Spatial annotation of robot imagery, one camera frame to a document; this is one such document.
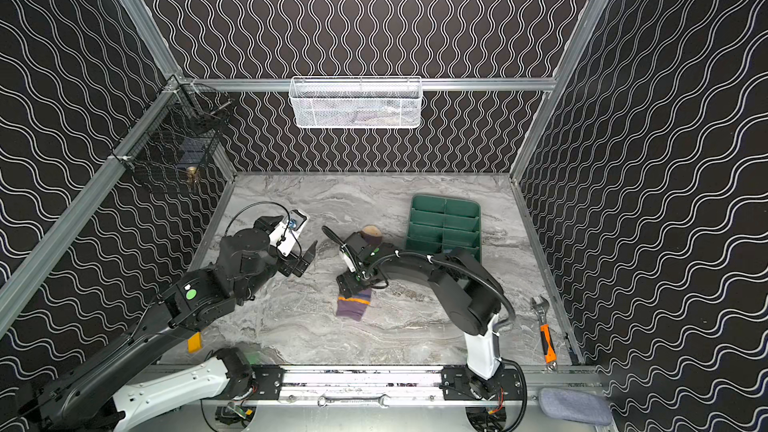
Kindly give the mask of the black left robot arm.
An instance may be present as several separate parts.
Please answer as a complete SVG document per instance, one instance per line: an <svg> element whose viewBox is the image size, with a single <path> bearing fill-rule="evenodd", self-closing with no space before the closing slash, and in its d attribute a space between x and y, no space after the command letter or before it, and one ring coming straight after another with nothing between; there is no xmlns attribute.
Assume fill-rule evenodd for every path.
<svg viewBox="0 0 768 432"><path fill-rule="evenodd" d="M300 277L315 249L298 242L307 215L262 216L221 239L215 263L185 273L160 293L137 323L84 363L44 386L23 385L16 415L34 431L121 431L131 399L120 389L167 351L247 301L276 274Z"/></svg>

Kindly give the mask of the purple striped sock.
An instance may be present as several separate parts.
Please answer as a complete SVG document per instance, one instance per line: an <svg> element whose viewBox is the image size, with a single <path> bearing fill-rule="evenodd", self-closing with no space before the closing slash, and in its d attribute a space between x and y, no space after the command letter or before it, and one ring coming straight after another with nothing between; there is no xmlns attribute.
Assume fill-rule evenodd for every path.
<svg viewBox="0 0 768 432"><path fill-rule="evenodd" d="M375 225L366 225L361 235L368 244L379 245L383 241L382 232ZM371 303L373 290L361 290L350 298L339 296L337 299L336 316L360 322Z"/></svg>

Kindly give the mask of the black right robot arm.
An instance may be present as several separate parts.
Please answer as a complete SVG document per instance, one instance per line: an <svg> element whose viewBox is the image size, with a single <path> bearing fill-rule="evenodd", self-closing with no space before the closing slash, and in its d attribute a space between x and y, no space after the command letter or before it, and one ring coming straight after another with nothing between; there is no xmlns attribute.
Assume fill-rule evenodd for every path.
<svg viewBox="0 0 768 432"><path fill-rule="evenodd" d="M466 366L476 377L497 375L502 358L499 332L516 318L502 285L465 248L428 254L407 251L361 231L340 238L323 233L338 247L347 270L336 278L344 299L365 290L405 281L430 289L450 321L465 337Z"/></svg>

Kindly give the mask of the green divided plastic tray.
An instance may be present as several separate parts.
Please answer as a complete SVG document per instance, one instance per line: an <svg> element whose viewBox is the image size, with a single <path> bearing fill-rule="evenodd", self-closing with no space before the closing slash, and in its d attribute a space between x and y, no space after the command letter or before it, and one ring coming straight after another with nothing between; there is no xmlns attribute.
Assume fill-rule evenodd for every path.
<svg viewBox="0 0 768 432"><path fill-rule="evenodd" d="M405 248L424 254L463 248L482 262L481 206L475 201L459 198L414 195Z"/></svg>

